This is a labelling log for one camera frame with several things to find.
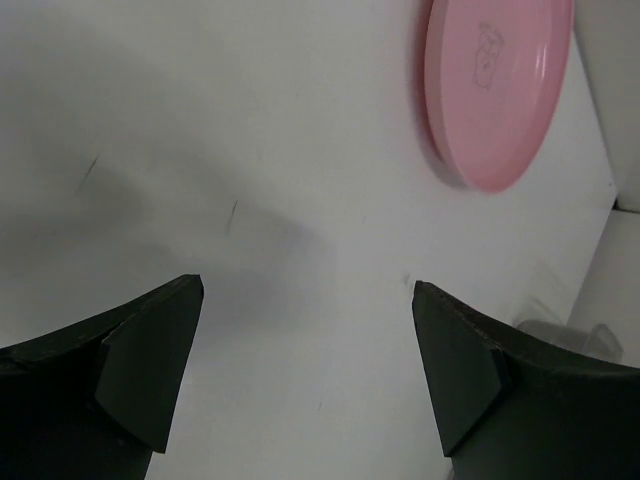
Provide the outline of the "pink plastic plate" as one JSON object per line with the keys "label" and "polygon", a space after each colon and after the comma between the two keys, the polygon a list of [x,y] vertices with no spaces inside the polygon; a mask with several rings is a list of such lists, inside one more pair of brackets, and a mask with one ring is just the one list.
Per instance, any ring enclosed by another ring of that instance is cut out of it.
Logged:
{"label": "pink plastic plate", "polygon": [[572,1],[435,1],[424,53],[429,131],[468,187],[513,186],[539,151],[562,90]]}

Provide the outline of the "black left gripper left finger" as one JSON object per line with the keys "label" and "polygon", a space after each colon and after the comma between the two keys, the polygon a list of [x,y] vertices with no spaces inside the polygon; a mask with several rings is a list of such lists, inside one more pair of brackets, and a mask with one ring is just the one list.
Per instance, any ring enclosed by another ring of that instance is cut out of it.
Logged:
{"label": "black left gripper left finger", "polygon": [[1,350],[4,479],[142,479],[168,445],[201,308],[182,275]]}

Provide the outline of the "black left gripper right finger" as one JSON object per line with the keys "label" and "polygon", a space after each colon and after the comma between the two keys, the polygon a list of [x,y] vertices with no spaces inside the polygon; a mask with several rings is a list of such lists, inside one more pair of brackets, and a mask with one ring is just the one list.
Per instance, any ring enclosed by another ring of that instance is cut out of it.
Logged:
{"label": "black left gripper right finger", "polygon": [[635,479],[639,372],[546,343],[428,282],[412,311],[459,479]]}

